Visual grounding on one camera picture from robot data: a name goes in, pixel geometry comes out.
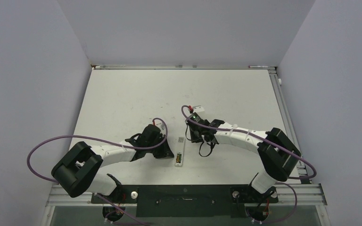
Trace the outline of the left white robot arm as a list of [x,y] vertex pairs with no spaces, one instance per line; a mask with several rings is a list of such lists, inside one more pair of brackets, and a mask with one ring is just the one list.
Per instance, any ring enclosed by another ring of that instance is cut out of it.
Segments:
[[141,133],[119,145],[90,146],[80,141],[53,167],[51,175],[72,198],[91,192],[103,195],[109,202],[117,202],[122,195],[120,181],[99,169],[114,163],[136,161],[148,153],[156,159],[173,158],[164,128],[149,124]]

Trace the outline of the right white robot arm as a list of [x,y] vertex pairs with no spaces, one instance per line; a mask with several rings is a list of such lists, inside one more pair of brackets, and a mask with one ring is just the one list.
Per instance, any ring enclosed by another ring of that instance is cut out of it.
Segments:
[[277,182],[288,180],[301,152],[279,128],[270,131],[248,130],[225,121],[202,119],[197,113],[186,118],[194,143],[206,142],[216,145],[231,145],[259,155],[263,170],[253,178],[248,187],[248,197],[258,202]]

